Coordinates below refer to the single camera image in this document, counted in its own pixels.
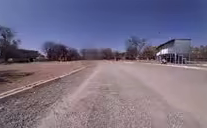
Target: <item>building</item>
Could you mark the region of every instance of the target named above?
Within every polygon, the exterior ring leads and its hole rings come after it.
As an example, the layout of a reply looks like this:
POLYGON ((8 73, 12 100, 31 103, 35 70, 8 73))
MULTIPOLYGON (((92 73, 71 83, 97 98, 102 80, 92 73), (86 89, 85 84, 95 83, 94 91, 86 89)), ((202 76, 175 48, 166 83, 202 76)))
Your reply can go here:
POLYGON ((184 64, 189 61, 191 39, 173 39, 157 47, 157 60, 184 64))

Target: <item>blue sky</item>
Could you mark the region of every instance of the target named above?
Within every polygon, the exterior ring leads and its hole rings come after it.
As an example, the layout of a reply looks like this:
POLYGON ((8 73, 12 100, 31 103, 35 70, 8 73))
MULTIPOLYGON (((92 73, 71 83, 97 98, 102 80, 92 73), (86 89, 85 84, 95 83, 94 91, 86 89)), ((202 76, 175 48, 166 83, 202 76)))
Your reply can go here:
POLYGON ((152 45, 171 38, 200 45, 207 44, 207 0, 0 0, 0 25, 37 50, 49 40, 122 50, 132 35, 152 45))

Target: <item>gravel road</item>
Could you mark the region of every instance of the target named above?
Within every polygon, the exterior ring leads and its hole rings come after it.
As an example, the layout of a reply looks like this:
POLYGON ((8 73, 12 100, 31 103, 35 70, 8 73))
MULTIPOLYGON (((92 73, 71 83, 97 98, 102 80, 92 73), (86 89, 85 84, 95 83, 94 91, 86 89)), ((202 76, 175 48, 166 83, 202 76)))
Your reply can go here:
POLYGON ((0 100, 0 128, 21 127, 207 128, 207 71, 98 62, 0 100))

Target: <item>road edge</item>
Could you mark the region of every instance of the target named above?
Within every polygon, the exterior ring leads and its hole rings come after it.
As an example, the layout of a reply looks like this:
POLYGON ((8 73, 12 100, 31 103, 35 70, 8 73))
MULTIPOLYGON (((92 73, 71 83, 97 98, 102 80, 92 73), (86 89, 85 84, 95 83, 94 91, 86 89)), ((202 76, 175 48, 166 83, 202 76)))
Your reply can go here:
POLYGON ((167 67, 175 67, 175 68, 184 68, 184 69, 195 69, 195 70, 204 70, 207 71, 207 68, 204 67, 195 67, 195 66, 186 66, 186 65, 171 65, 171 64, 155 64, 155 63, 142 63, 142 64, 151 64, 158 66, 167 66, 167 67))
POLYGON ((59 79, 61 79, 63 77, 67 77, 69 75, 72 75, 74 73, 77 73, 79 71, 82 71, 82 70, 86 69, 87 67, 88 66, 84 66, 84 67, 75 69, 75 70, 73 70, 73 71, 71 71, 69 73, 66 73, 66 74, 61 75, 61 76, 58 76, 58 77, 53 77, 53 78, 48 79, 48 80, 40 80, 40 81, 34 82, 32 84, 25 85, 23 87, 15 88, 15 89, 12 89, 12 90, 9 90, 9 91, 0 93, 0 99, 4 99, 4 98, 7 98, 9 96, 15 95, 17 93, 20 93, 20 92, 23 92, 23 91, 32 89, 34 87, 37 87, 37 86, 40 86, 40 85, 43 85, 43 84, 46 84, 46 83, 49 83, 49 82, 52 82, 52 81, 55 81, 55 80, 59 80, 59 79))

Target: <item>tree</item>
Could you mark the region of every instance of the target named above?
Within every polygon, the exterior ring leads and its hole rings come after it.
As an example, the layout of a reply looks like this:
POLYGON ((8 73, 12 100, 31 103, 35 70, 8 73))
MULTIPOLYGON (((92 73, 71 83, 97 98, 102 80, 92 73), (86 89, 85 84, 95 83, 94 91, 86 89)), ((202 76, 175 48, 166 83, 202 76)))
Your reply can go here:
POLYGON ((47 41, 42 46, 43 52, 47 55, 49 60, 63 60, 66 61, 68 49, 63 44, 58 44, 53 41, 47 41))
POLYGON ((102 59, 110 60, 114 58, 113 52, 111 48, 103 48, 101 49, 102 59))
POLYGON ((72 60, 79 60, 81 58, 80 54, 78 53, 77 49, 75 48, 68 48, 68 56, 69 61, 72 60))
POLYGON ((139 39, 138 37, 131 36, 126 41, 126 58, 138 59, 145 44, 146 39, 139 39))
POLYGON ((156 47, 155 46, 146 46, 143 49, 143 52, 141 54, 142 59, 155 59, 156 56, 156 47))
POLYGON ((20 40, 15 39, 15 32, 11 28, 0 25, 0 57, 7 61, 13 58, 20 44, 20 40))

